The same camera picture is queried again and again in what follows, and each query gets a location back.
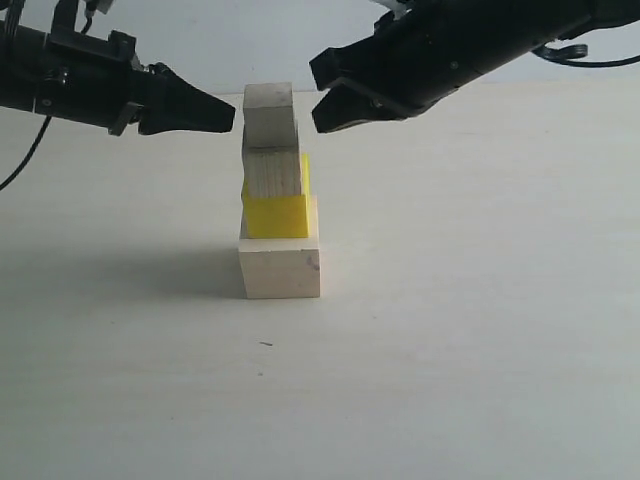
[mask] robotic arm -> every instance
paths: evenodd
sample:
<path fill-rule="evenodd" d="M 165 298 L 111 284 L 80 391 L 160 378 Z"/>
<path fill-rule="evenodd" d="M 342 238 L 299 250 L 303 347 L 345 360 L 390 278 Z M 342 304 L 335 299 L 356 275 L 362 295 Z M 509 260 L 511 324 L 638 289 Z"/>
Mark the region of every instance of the robotic arm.
<path fill-rule="evenodd" d="M 87 28 L 113 0 L 84 0 Z M 162 63 L 144 66 L 136 39 L 75 31 L 79 0 L 59 0 L 51 32 L 22 27 L 25 0 L 0 0 L 0 106 L 103 127 L 130 124 L 152 135 L 171 130 L 228 132 L 235 108 L 186 83 Z"/>
<path fill-rule="evenodd" d="M 586 45 L 555 50 L 546 44 L 640 20 L 640 0 L 373 0 L 390 11 L 372 36 L 329 48 L 310 63 L 319 90 L 313 110 L 318 132 L 404 120 L 423 114 L 479 77 L 533 52 L 574 67 Z"/>

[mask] block tower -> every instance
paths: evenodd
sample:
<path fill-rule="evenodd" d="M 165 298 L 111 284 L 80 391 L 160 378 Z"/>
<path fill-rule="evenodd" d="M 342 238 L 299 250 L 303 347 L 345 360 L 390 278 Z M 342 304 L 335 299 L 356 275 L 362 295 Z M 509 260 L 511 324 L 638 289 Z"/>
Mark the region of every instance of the block tower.
<path fill-rule="evenodd" d="M 247 85 L 238 251 L 248 298 L 320 296 L 318 203 L 290 83 Z"/>

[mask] tabletop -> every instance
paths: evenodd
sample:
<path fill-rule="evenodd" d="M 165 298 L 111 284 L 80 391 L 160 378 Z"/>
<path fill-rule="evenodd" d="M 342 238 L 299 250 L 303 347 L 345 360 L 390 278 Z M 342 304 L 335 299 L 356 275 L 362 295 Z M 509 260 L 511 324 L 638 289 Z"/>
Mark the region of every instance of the tabletop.
<path fill-rule="evenodd" d="M 243 299 L 241 112 L 52 123 L 0 194 L 0 478 L 638 478 L 637 79 L 331 135 L 319 98 L 313 300 Z M 0 177 L 40 121 L 0 113 Z"/>

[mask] white wall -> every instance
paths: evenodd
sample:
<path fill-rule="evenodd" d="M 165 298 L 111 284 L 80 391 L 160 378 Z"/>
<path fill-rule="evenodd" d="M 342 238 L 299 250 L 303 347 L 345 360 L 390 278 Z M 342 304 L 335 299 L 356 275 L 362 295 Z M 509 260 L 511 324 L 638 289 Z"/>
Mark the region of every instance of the white wall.
<path fill-rule="evenodd" d="M 23 22 L 48 28 L 55 0 L 27 0 Z M 372 31 L 385 9 L 367 0 L 117 0 L 93 34 L 112 29 L 138 38 L 143 63 L 163 61 L 197 86 L 217 93 L 242 91 L 246 83 L 292 81 L 314 88 L 308 62 L 329 46 L 342 46 Z M 640 25 L 596 32 L 593 59 L 640 53 Z M 546 80 L 589 75 L 628 75 L 638 68 L 570 69 L 527 55 L 484 81 Z"/>

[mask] yellow plastic piece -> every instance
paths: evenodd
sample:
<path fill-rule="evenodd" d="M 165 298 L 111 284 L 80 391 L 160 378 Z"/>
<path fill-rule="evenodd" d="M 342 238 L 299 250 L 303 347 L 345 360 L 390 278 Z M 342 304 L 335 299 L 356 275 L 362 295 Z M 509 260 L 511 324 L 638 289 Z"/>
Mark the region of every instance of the yellow plastic piece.
<path fill-rule="evenodd" d="M 303 154 L 302 195 L 252 198 L 248 184 L 242 186 L 242 203 L 249 238 L 309 238 L 311 175 L 309 156 Z"/>

